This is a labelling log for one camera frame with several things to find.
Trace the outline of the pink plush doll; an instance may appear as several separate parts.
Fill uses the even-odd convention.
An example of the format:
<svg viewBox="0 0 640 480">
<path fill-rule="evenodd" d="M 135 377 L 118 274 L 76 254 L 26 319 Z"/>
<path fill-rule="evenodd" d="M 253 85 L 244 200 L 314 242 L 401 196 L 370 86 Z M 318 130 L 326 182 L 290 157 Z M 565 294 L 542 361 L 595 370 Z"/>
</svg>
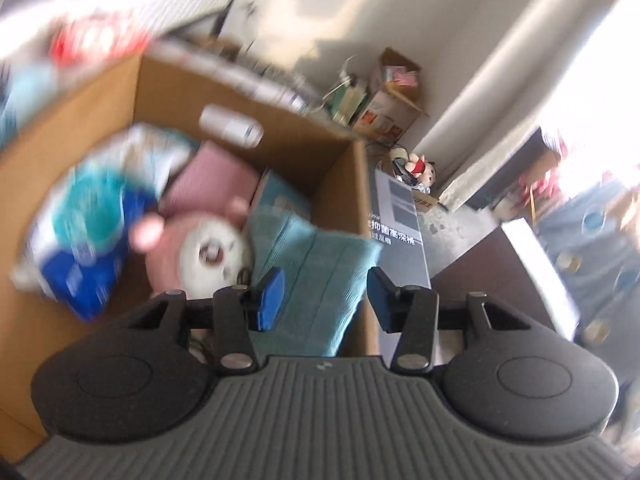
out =
<svg viewBox="0 0 640 480">
<path fill-rule="evenodd" d="M 129 245 L 145 256 L 152 294 L 179 289 L 189 299 L 206 299 L 219 289 L 250 284 L 254 256 L 243 232 L 247 218 L 242 198 L 231 200 L 219 216 L 145 214 L 129 230 Z"/>
</svg>

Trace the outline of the teal checked towel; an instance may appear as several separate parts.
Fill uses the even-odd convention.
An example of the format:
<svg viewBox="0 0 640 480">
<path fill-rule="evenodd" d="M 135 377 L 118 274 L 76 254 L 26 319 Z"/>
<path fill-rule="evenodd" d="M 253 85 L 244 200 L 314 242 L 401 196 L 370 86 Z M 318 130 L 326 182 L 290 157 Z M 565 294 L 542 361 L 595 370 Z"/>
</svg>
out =
<svg viewBox="0 0 640 480">
<path fill-rule="evenodd" d="M 252 336 L 258 358 L 335 356 L 382 244 L 322 230 L 292 211 L 268 206 L 250 214 L 246 232 L 254 249 L 252 282 L 273 268 L 285 276 L 276 324 Z"/>
</svg>

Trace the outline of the blue white wipes pack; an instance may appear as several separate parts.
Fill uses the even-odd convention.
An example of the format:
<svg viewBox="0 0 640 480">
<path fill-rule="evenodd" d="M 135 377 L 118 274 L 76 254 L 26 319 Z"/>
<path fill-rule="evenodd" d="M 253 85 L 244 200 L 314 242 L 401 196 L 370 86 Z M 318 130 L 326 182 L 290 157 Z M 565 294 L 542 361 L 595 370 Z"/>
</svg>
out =
<svg viewBox="0 0 640 480">
<path fill-rule="evenodd" d="M 129 229 L 197 147 L 176 130 L 135 124 L 93 148 L 50 188 L 10 274 L 14 287 L 64 302 L 84 321 L 101 315 L 130 253 Z"/>
</svg>

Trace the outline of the pink folded cloth in box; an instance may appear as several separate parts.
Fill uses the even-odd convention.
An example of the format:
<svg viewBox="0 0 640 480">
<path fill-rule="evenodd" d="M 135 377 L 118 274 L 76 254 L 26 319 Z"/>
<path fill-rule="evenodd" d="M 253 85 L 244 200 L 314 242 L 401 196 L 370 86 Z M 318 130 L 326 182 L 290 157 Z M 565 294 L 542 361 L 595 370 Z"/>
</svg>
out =
<svg viewBox="0 0 640 480">
<path fill-rule="evenodd" d="M 249 203 L 259 179 L 252 166 L 206 141 L 166 188 L 158 212 L 166 218 L 193 211 L 222 216 L 235 198 Z"/>
</svg>

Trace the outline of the small figurine toy on floor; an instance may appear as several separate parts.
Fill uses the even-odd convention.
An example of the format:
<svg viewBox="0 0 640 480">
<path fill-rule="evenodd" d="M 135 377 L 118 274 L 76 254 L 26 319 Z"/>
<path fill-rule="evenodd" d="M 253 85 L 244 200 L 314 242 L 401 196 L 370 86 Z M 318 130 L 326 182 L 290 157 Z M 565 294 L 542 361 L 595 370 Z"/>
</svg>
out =
<svg viewBox="0 0 640 480">
<path fill-rule="evenodd" d="M 412 188 L 430 194 L 436 182 L 436 168 L 424 155 L 410 153 L 402 166 L 405 180 Z"/>
</svg>

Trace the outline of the blue hanging organizer with circles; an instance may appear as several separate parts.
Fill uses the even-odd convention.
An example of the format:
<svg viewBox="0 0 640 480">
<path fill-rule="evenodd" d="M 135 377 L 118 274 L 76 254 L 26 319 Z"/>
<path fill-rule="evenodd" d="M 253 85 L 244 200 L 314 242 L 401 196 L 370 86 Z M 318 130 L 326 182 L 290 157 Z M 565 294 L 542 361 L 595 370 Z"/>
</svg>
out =
<svg viewBox="0 0 640 480">
<path fill-rule="evenodd" d="M 613 371 L 620 395 L 639 380 L 639 241 L 627 231 L 634 189 L 611 181 L 538 222 L 537 236 L 577 309 L 574 342 Z"/>
</svg>

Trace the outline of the small cardboard box with clutter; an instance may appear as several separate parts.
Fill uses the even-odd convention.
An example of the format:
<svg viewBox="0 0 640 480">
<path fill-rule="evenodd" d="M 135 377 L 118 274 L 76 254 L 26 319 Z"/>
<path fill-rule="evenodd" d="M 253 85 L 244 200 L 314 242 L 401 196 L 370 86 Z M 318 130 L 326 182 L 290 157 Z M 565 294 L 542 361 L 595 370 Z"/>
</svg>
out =
<svg viewBox="0 0 640 480">
<path fill-rule="evenodd" d="M 334 122 L 386 146 L 396 144 L 421 116 L 420 65 L 387 47 L 369 77 L 349 73 L 350 58 L 326 95 L 326 110 Z"/>
</svg>

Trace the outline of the red tissue pack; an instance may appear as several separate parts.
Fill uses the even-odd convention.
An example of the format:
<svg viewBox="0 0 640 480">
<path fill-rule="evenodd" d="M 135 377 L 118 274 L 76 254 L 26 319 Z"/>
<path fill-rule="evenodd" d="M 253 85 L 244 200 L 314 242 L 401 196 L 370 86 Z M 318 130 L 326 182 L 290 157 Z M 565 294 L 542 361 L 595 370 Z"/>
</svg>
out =
<svg viewBox="0 0 640 480">
<path fill-rule="evenodd" d="M 131 15 L 93 14 L 64 22 L 49 54 L 58 66 L 97 63 L 143 51 L 152 37 Z"/>
</svg>

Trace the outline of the white striped blanket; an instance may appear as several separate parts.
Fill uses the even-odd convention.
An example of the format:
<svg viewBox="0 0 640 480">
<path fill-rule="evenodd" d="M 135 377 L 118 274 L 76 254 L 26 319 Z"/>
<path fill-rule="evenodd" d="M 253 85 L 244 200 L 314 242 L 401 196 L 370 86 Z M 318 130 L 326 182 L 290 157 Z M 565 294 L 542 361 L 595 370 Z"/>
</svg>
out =
<svg viewBox="0 0 640 480">
<path fill-rule="evenodd" d="M 9 58 L 64 18 L 125 14 L 151 32 L 164 32 L 218 13 L 231 0 L 4 0 L 1 56 Z"/>
</svg>

